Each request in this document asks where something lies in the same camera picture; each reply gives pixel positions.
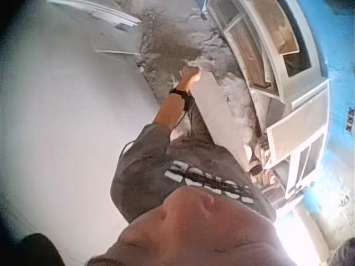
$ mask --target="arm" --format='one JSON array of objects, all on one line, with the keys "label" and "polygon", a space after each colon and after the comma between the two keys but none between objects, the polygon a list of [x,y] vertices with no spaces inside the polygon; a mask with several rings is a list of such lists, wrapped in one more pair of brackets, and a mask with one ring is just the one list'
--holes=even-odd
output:
[{"label": "arm", "polygon": [[[176,87],[177,90],[189,92],[193,85],[201,78],[201,71],[198,67],[185,66],[182,69],[182,78]],[[170,94],[160,107],[158,114],[153,122],[166,125],[170,131],[178,122],[182,110],[184,109],[184,100],[178,94]]]}]

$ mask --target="dust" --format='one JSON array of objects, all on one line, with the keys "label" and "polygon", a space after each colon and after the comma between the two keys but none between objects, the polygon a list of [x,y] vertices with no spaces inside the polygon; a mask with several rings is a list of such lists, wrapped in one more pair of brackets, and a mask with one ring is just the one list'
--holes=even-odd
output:
[{"label": "dust", "polygon": [[[123,8],[142,20],[141,56],[136,57],[136,62],[158,103],[162,104],[169,90],[176,86],[184,65],[197,65],[214,74],[244,143],[253,146],[257,122],[249,90],[232,51],[212,19],[204,21],[200,11],[193,7],[187,15],[179,12],[171,15],[165,1],[142,3],[120,0]],[[186,117],[175,135],[189,129]]]}]

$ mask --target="leg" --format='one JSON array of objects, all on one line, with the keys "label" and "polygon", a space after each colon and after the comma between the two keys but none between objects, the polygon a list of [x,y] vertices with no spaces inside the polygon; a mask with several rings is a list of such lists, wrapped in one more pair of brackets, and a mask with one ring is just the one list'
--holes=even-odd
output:
[{"label": "leg", "polygon": [[189,136],[198,141],[207,142],[213,144],[212,137],[206,127],[206,124],[200,114],[199,108],[196,103],[193,103],[188,112],[191,131]]}]

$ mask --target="nose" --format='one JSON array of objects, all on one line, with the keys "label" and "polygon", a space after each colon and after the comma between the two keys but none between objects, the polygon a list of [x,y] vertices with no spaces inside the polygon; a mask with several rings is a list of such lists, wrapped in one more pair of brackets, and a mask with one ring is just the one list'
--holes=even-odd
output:
[{"label": "nose", "polygon": [[175,190],[163,203],[163,209],[182,219],[210,216],[215,200],[204,188],[183,186]]}]

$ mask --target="man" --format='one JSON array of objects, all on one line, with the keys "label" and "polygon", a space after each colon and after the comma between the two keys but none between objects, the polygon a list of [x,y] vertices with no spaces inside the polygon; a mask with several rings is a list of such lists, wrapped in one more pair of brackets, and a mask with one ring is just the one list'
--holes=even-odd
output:
[{"label": "man", "polygon": [[153,123],[120,158],[111,197],[129,225],[89,266],[293,265],[270,222],[274,210],[213,143],[195,104],[191,133],[170,142],[200,77],[198,68],[183,68]]}]

